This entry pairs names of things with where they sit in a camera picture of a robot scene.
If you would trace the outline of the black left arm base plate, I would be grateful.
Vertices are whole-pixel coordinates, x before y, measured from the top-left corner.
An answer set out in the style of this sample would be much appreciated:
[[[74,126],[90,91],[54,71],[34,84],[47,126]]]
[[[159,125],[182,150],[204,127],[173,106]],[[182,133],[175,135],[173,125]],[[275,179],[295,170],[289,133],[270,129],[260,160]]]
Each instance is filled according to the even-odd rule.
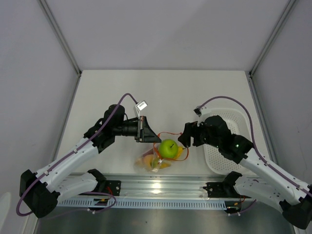
[[[97,192],[108,193],[113,196],[119,196],[121,190],[121,181],[120,180],[106,180],[100,182],[96,188]]]

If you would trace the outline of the green apple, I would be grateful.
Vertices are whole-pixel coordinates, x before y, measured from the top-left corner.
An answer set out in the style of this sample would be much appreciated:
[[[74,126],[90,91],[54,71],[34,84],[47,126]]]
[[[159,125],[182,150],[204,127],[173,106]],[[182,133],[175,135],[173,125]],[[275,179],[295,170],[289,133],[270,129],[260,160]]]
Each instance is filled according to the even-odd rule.
[[[162,158],[174,158],[178,152],[178,144],[172,139],[165,139],[158,147]]]

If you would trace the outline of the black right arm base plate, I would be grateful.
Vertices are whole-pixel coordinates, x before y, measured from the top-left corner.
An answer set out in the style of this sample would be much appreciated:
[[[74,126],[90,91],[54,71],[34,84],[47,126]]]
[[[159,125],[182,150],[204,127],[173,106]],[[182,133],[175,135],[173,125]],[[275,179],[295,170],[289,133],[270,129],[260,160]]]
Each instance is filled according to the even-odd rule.
[[[203,189],[210,198],[235,198],[236,192],[233,188],[224,182],[207,182]]]

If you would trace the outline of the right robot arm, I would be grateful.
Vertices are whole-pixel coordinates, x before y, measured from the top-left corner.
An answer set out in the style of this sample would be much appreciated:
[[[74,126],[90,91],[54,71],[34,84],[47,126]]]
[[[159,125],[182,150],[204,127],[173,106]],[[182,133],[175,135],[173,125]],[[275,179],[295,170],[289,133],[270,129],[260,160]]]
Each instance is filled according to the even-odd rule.
[[[253,182],[240,173],[231,172],[222,185],[225,195],[254,198],[281,212],[293,226],[303,230],[308,227],[312,220],[311,185],[266,159],[245,137],[231,133],[220,116],[208,117],[203,122],[186,123],[178,141],[187,148],[204,144],[213,146],[226,159],[265,181],[265,184]]]

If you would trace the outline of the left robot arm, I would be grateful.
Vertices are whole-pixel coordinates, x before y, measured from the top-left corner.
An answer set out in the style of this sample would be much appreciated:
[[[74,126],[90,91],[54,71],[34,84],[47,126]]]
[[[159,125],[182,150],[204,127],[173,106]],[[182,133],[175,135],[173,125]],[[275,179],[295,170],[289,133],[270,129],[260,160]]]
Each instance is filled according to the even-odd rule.
[[[161,142],[145,116],[125,119],[125,108],[113,104],[67,155],[36,172],[26,170],[21,174],[19,203],[24,202],[31,214],[43,218],[63,200],[79,194],[102,194],[106,189],[106,178],[96,169],[74,179],[66,178],[112,145],[117,136],[133,137],[139,143]]]

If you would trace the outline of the clear orange zip top bag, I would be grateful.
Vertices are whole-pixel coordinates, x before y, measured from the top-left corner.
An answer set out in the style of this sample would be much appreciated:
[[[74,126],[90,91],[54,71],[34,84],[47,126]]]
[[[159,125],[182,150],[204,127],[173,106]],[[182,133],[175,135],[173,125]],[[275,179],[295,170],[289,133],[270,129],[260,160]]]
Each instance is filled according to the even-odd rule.
[[[160,132],[161,143],[154,143],[152,148],[134,161],[134,169],[138,172],[159,173],[173,164],[183,162],[189,157],[189,149],[178,141],[182,133]]]

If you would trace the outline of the small yellow orange fruit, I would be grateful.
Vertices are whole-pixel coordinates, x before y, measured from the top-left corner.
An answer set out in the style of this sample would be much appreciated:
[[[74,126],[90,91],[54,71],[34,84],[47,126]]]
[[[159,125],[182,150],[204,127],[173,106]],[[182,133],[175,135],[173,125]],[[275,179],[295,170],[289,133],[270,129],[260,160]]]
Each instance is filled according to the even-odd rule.
[[[163,161],[160,165],[159,165],[159,169],[165,169],[171,167],[171,163]]]

